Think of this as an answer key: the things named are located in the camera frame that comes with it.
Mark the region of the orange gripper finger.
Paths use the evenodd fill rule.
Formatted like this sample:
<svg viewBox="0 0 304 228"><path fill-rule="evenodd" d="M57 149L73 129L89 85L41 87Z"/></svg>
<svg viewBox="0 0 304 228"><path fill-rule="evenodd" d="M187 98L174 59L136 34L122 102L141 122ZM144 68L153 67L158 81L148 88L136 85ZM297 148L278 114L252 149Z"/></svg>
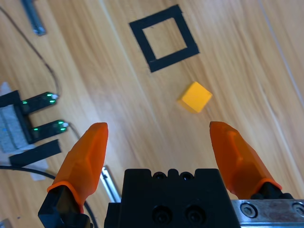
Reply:
<svg viewBox="0 0 304 228"><path fill-rule="evenodd" d="M257 152L225 122L209 125L211 144L226 188L240 200L292 199L283 193Z"/></svg>
<svg viewBox="0 0 304 228"><path fill-rule="evenodd" d="M108 142L107 123L91 125L66 155L38 212L46 228L95 228L86 199L98 186Z"/></svg>

